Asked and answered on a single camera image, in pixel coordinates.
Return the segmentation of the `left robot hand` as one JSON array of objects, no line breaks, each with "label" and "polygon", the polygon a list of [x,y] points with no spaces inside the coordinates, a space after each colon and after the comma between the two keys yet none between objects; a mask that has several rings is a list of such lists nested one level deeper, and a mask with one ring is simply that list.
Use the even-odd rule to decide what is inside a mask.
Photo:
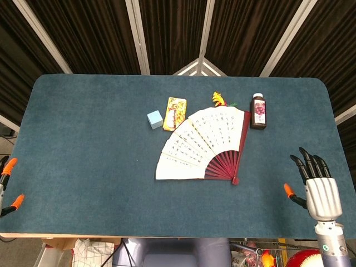
[{"label": "left robot hand", "polygon": [[1,217],[4,217],[8,215],[9,213],[12,213],[14,211],[17,211],[22,203],[24,202],[25,195],[20,194],[13,204],[7,207],[3,207],[3,198],[4,198],[4,192],[6,191],[7,184],[9,182],[9,178],[12,175],[12,170],[15,167],[17,163],[17,158],[10,159],[7,163],[6,160],[9,159],[9,156],[5,156],[3,159],[1,159]]}]

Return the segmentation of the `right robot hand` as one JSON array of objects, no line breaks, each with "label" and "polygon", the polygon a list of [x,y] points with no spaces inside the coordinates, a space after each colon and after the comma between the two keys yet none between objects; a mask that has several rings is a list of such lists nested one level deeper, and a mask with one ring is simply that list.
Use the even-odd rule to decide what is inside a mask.
[{"label": "right robot hand", "polygon": [[284,184],[284,191],[292,202],[308,210],[316,221],[334,221],[342,215],[342,205],[335,178],[331,176],[327,163],[318,155],[311,155],[299,147],[303,159],[290,155],[298,167],[306,198],[298,197],[291,186]]}]

